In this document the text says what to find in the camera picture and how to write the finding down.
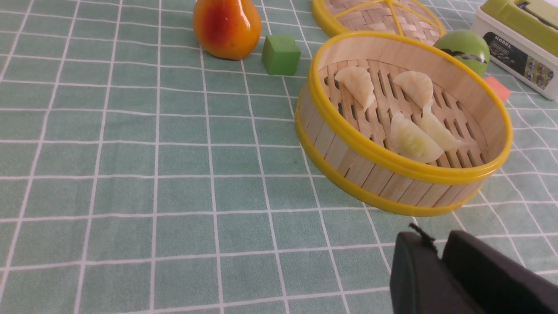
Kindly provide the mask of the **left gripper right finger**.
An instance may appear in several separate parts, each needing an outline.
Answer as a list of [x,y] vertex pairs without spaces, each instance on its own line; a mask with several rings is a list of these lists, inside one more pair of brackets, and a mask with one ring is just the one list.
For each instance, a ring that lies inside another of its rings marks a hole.
[[556,314],[558,288],[465,231],[451,231],[442,261],[487,314]]

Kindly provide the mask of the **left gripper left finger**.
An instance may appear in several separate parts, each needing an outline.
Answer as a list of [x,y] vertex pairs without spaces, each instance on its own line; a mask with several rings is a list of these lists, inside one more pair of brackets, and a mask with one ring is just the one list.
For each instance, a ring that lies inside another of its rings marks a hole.
[[389,281],[395,314],[483,314],[439,259],[413,232],[397,235]]

